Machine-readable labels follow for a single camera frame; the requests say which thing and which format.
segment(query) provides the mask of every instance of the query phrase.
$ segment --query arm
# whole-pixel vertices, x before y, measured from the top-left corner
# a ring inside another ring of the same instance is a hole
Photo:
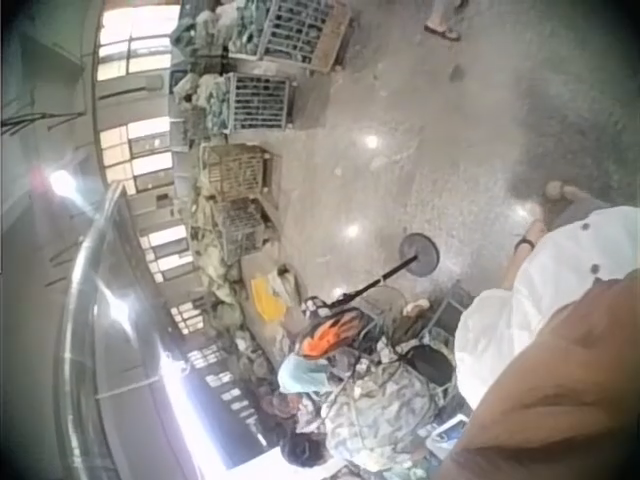
[[[557,312],[489,390],[438,479],[615,478],[637,435],[639,293],[636,271]]]

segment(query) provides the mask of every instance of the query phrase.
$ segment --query pole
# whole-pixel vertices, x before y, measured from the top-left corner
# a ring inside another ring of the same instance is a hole
[[[374,280],[371,283],[368,283],[367,285],[365,285],[364,287],[356,290],[355,292],[347,293],[343,297],[337,299],[335,302],[333,302],[332,304],[329,305],[329,309],[333,309],[333,308],[336,308],[336,307],[343,307],[344,305],[347,305],[347,304],[353,302],[356,298],[364,295],[369,290],[371,290],[372,288],[377,287],[381,283],[386,282],[391,277],[393,277],[397,273],[399,273],[402,270],[404,270],[405,268],[407,268],[409,265],[411,265],[416,260],[418,260],[418,256],[417,255],[414,255],[412,257],[407,258],[405,261],[399,263],[398,265],[393,267],[391,270],[388,270],[387,272],[383,273],[380,278]]]

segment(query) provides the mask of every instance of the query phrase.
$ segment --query camouflage clothing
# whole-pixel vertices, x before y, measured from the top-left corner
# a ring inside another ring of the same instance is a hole
[[[424,447],[418,430],[440,406],[435,390],[403,362],[361,359],[323,407],[327,448],[371,472],[411,465],[412,454]]]

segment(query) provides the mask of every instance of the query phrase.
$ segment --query white shirt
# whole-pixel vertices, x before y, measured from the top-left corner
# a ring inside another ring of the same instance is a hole
[[[480,294],[463,313],[455,339],[458,387],[475,409],[506,366],[561,307],[596,278],[638,268],[640,209],[598,210],[548,233],[518,271],[513,290]]]

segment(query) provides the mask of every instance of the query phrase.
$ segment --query leg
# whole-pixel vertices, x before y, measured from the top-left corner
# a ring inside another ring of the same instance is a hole
[[[524,234],[524,238],[531,240],[534,245],[537,245],[542,237],[547,234],[547,228],[544,226],[541,220],[534,220],[529,225],[527,232]],[[524,261],[531,255],[532,249],[529,245],[522,244],[520,245],[513,255],[511,256],[511,260],[507,264],[507,270],[504,274],[504,280],[502,282],[501,288],[505,290],[511,290],[513,288],[513,283],[515,282],[516,276],[518,275],[518,271]]]
[[[457,42],[460,40],[460,33],[449,27],[444,19],[444,15],[450,1],[451,0],[433,0],[431,15],[424,24],[424,30],[427,33],[442,37],[445,40]],[[457,5],[458,4],[463,5],[464,1],[457,2]]]

